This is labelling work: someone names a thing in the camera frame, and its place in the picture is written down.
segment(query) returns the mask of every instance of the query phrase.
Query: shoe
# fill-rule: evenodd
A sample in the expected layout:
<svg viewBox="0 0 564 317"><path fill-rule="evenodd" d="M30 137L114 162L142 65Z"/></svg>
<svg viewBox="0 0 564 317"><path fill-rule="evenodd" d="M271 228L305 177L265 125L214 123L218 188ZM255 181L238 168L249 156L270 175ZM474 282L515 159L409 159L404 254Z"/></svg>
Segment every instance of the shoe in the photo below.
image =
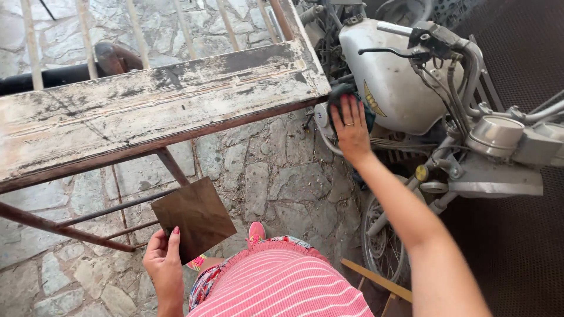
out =
<svg viewBox="0 0 564 317"><path fill-rule="evenodd" d="M193 269L196 272L200 272L200 269L202 268L202 263L204 263L204 260L207 258L208 258L207 256L202 254L199 257L186 263L186 266Z"/></svg>
<svg viewBox="0 0 564 317"><path fill-rule="evenodd" d="M247 247L250 248L264 239L266 239L265 228L260 222L253 222L249 228L249 238L245 239L247 241Z"/></svg>

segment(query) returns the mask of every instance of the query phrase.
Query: metal mesh panel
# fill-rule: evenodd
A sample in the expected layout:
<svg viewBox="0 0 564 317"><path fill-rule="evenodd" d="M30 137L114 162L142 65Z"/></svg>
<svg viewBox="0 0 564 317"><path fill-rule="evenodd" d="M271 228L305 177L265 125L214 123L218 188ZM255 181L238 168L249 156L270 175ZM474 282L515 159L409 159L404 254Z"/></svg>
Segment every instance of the metal mesh panel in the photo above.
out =
<svg viewBox="0 0 564 317"><path fill-rule="evenodd" d="M528 112L564 89L564 2L488 0L455 31L476 36L505 108ZM564 170L543 197L457 199L442 218L495 316L564 316Z"/></svg>

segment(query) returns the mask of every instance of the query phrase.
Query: woman's right hand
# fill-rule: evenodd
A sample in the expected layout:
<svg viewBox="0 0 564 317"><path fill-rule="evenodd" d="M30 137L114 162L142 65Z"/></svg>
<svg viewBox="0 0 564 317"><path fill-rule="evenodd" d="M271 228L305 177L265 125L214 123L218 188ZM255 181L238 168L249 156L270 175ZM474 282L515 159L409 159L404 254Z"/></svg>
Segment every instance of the woman's right hand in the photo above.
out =
<svg viewBox="0 0 564 317"><path fill-rule="evenodd" d="M342 119L337 107L334 104L331 105L331 116L339 137L339 148L343 151L345 158L356 167L367 157L374 156L370 149L364 106L362 102L356 101L354 95L342 95L341 109Z"/></svg>

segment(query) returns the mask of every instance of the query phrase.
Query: gold wing logo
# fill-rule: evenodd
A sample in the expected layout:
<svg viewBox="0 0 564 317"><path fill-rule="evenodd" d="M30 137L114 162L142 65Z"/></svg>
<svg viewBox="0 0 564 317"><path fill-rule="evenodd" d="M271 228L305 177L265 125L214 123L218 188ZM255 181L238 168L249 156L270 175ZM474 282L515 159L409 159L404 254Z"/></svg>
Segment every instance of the gold wing logo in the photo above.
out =
<svg viewBox="0 0 564 317"><path fill-rule="evenodd" d="M378 103L376 102L376 100L374 100L374 97L370 93L370 90L368 90L368 85L366 85L366 80L364 81L364 97L366 98L366 101L370 105L370 108L374 110L374 112L378 113L382 117L386 117L386 115L382 112L382 110L380 110L380 107L378 107Z"/></svg>

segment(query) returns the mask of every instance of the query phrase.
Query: black pipe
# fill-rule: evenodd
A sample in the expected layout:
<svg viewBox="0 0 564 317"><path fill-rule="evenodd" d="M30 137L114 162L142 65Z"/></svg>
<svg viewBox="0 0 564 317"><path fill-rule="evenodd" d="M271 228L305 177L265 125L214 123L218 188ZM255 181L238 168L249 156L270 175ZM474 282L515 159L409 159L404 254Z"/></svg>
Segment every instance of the black pipe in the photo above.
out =
<svg viewBox="0 0 564 317"><path fill-rule="evenodd" d="M96 63L96 69L98 70L99 77L106 77L106 73L102 70L98 63ZM87 64L49 69L47 71L42 71L41 77L43 78L44 88L63 86L70 83L90 80ZM32 90L33 82L32 75L30 73L0 78L0 96L24 93Z"/></svg>

